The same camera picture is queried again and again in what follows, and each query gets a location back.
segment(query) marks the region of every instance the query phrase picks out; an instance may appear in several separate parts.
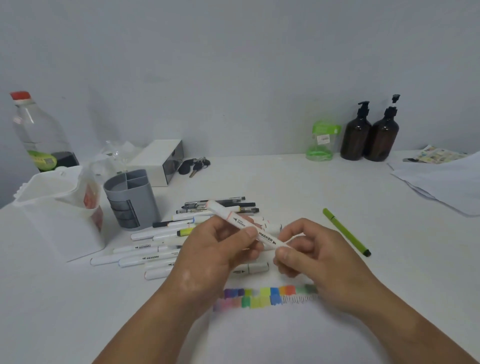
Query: green plastic container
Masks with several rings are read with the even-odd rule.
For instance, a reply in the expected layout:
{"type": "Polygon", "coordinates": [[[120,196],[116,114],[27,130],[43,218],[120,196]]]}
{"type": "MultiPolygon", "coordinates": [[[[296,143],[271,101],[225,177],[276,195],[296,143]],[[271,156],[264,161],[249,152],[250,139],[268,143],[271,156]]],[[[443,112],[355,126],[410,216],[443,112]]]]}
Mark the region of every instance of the green plastic container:
{"type": "Polygon", "coordinates": [[[313,124],[313,143],[307,149],[307,159],[316,162],[332,160],[335,140],[340,134],[340,130],[342,130],[340,125],[334,125],[323,120],[313,124]]]}

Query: plastic bottle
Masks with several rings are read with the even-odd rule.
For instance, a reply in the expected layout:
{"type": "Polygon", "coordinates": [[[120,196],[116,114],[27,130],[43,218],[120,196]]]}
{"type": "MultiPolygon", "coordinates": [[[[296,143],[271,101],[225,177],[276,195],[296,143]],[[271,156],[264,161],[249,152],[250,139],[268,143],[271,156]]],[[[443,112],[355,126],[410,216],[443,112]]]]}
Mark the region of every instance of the plastic bottle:
{"type": "Polygon", "coordinates": [[[308,147],[305,153],[306,158],[316,162],[331,160],[335,139],[341,129],[340,125],[333,125],[326,121],[317,121],[313,124],[312,138],[314,142],[308,147]]]}
{"type": "Polygon", "coordinates": [[[392,105],[385,110],[384,118],[373,124],[368,133],[363,156],[374,162],[383,162],[390,151],[400,127],[395,122],[396,102],[400,95],[393,95],[392,105]]]}
{"type": "Polygon", "coordinates": [[[16,91],[10,95],[17,107],[13,128],[38,170],[78,166],[59,122],[40,109],[28,92],[16,91]]]}
{"type": "Polygon", "coordinates": [[[357,117],[347,124],[340,155],[343,159],[359,160],[365,148],[365,141],[372,125],[367,120],[369,101],[359,102],[357,117]]]}

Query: amber pump bottle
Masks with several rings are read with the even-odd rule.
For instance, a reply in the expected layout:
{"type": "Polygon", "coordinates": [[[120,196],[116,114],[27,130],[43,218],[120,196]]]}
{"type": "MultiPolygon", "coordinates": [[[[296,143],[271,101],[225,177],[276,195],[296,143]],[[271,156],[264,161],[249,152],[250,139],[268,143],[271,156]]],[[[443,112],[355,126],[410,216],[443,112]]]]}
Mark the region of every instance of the amber pump bottle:
{"type": "Polygon", "coordinates": [[[385,110],[384,118],[373,124],[368,133],[363,156],[374,162],[383,162],[392,150],[398,130],[400,129],[395,122],[396,102],[400,95],[393,95],[392,105],[385,110]]]}
{"type": "Polygon", "coordinates": [[[365,141],[372,125],[367,120],[369,101],[359,102],[357,117],[347,124],[343,136],[340,156],[343,159],[359,160],[365,148],[365,141]]]}

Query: forearm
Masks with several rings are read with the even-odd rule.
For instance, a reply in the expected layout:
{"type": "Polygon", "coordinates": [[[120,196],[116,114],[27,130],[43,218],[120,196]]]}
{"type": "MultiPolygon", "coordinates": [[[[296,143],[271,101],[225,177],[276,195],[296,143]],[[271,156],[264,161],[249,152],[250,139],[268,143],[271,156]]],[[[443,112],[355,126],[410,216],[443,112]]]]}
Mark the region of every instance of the forearm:
{"type": "Polygon", "coordinates": [[[359,318],[396,364],[477,363],[435,325],[382,286],[373,308],[359,318]]]}
{"type": "Polygon", "coordinates": [[[173,364],[194,316],[188,308],[156,292],[120,329],[94,364],[173,364]]]}

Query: gray pen holder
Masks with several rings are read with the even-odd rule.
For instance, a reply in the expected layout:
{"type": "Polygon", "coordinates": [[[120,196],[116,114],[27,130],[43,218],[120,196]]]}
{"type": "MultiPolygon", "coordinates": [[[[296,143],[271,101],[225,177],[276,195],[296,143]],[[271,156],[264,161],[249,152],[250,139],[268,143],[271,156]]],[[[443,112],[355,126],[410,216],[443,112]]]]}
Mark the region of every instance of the gray pen holder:
{"type": "Polygon", "coordinates": [[[103,185],[119,225],[130,231],[152,227],[160,213],[145,170],[133,170],[110,178],[103,185]]]}

